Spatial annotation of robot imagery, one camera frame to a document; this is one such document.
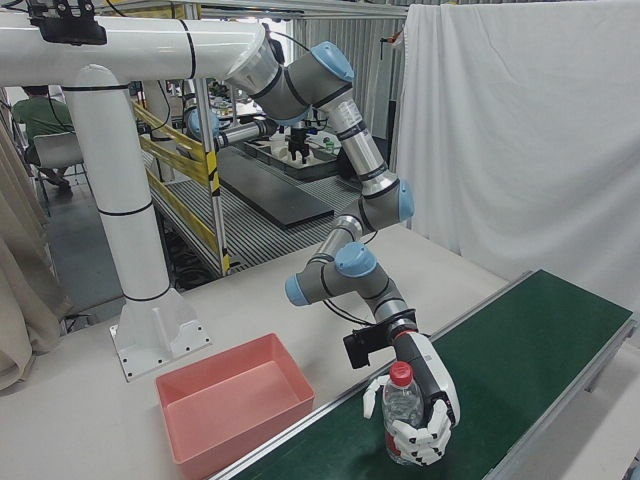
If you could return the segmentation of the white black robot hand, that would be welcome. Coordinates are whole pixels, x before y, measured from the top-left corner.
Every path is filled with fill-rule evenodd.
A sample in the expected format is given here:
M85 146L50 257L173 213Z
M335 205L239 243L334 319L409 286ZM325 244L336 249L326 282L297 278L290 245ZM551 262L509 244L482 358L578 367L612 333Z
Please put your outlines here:
M384 421L388 456L400 465L431 465L445 454L452 429L460 421L454 382L427 336L404 331L393 340L396 359L411 366L421 394L422 418Z

